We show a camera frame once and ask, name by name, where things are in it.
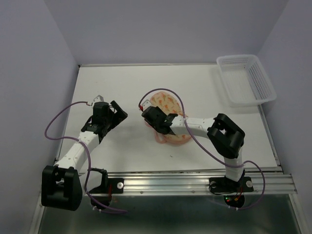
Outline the pink patterned laundry bag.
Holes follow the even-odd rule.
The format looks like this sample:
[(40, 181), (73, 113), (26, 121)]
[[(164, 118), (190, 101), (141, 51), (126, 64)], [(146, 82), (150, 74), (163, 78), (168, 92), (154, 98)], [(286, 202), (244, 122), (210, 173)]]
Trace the pink patterned laundry bag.
[[(180, 104), (177, 99), (167, 92), (158, 92), (150, 98), (150, 102), (153, 106), (159, 107), (165, 114), (178, 114), (183, 115)], [(172, 144), (180, 145), (190, 141), (189, 135), (162, 135), (154, 130), (154, 136), (156, 142), (160, 144)]]

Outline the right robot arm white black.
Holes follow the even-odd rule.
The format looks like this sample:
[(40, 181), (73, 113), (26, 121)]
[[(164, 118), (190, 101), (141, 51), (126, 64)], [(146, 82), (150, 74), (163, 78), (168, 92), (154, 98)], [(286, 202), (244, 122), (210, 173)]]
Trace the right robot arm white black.
[(159, 107), (150, 104), (143, 104), (140, 109), (144, 120), (162, 135), (189, 135), (191, 138), (209, 139), (215, 150), (224, 158), (226, 188), (236, 190), (241, 186), (241, 178), (244, 175), (241, 151), (245, 133), (227, 115), (189, 118), (176, 113), (165, 114)]

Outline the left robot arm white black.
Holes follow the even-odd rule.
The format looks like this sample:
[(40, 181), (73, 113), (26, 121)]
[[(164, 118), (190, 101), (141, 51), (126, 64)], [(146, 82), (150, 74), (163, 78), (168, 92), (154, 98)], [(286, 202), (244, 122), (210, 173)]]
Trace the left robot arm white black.
[[(46, 166), (42, 171), (41, 203), (45, 207), (75, 211), (81, 204), (82, 197), (90, 197), (94, 209), (101, 213), (122, 214), (125, 210), (110, 207), (112, 195), (122, 194), (123, 178), (109, 178), (105, 169), (91, 166), (91, 152), (102, 142), (104, 137), (127, 118), (127, 113), (113, 100), (107, 103), (96, 97), (90, 104), (93, 114), (82, 127), (69, 151), (53, 166)], [(92, 197), (87, 184), (81, 183), (79, 173), (84, 163), (88, 163), (85, 181), (92, 172), (99, 173), (92, 180), (92, 191), (106, 194), (104, 203)]]

